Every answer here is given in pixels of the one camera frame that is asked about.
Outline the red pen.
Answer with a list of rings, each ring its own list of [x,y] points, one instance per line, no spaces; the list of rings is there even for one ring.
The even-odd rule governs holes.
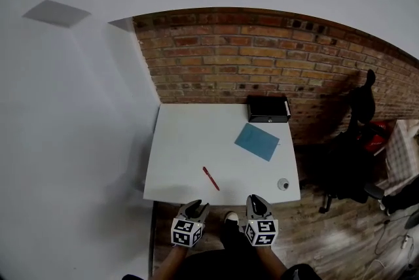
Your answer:
[[[208,178],[210,179],[210,181],[211,181],[212,185],[215,187],[215,189],[216,189],[217,191],[220,191],[219,186],[217,185],[217,183],[215,182],[215,180],[213,179],[213,177],[211,176],[211,174],[209,173],[209,171],[207,170],[207,168],[206,168],[206,167],[203,167],[202,169],[203,169],[203,172],[204,172],[204,173],[208,176]]]

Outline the person's black shirt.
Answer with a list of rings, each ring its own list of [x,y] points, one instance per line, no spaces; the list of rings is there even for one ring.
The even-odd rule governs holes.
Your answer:
[[[135,275],[127,274],[121,280],[143,280]],[[281,280],[322,280],[321,277],[308,264],[297,264],[289,268]]]

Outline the person's left forearm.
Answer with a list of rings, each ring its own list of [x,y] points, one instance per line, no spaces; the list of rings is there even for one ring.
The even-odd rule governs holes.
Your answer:
[[[172,280],[176,271],[183,263],[188,253],[188,248],[181,245],[174,245],[161,263],[159,269],[157,269],[150,280]]]

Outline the blue notebook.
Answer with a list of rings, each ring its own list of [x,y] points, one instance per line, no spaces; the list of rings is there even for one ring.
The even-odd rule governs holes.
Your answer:
[[[279,142],[278,137],[247,123],[234,144],[269,162]]]

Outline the table with checked cloth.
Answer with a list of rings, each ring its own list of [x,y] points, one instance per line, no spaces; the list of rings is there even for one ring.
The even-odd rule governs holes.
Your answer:
[[[386,145],[388,187],[394,194],[419,175],[419,120],[397,120]]]

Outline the red crate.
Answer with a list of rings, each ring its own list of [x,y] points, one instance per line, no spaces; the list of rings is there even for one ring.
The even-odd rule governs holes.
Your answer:
[[[357,140],[368,152],[376,153],[390,138],[390,126],[385,121],[369,122],[361,127]]]

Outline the person's black trousers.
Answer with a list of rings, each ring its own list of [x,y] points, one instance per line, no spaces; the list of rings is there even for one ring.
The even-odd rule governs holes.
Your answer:
[[[188,256],[176,272],[175,280],[267,280],[268,274],[252,247],[239,230],[238,221],[227,219],[221,228],[221,250]]]

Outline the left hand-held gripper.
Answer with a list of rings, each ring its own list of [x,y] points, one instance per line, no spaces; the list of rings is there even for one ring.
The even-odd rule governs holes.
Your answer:
[[[172,244],[194,247],[202,238],[210,205],[207,203],[200,207],[201,203],[202,200],[194,200],[179,209],[177,216],[172,221]]]

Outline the black office chair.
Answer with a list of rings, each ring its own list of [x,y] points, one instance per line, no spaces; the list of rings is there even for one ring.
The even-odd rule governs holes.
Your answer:
[[[368,70],[364,85],[350,92],[348,128],[314,157],[316,166],[308,181],[324,192],[321,214],[329,212],[334,199],[366,203],[369,198],[384,197],[384,190],[374,183],[376,153],[366,151],[357,140],[361,127],[372,122],[375,114],[375,81],[375,72]]]

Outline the black box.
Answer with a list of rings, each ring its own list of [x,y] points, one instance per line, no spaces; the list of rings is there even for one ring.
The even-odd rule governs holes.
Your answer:
[[[288,123],[291,118],[285,96],[248,96],[246,104],[249,123]]]

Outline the person's right forearm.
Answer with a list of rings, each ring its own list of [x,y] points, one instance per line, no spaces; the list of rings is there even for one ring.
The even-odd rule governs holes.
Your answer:
[[[256,247],[255,250],[271,278],[273,280],[280,280],[287,271],[287,267],[276,256],[271,246],[259,246]]]

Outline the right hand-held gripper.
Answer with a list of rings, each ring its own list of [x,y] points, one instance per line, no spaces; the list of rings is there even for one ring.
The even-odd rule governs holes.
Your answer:
[[[271,205],[262,197],[251,194],[246,200],[247,223],[244,234],[253,247],[271,246],[278,236],[278,220]]]

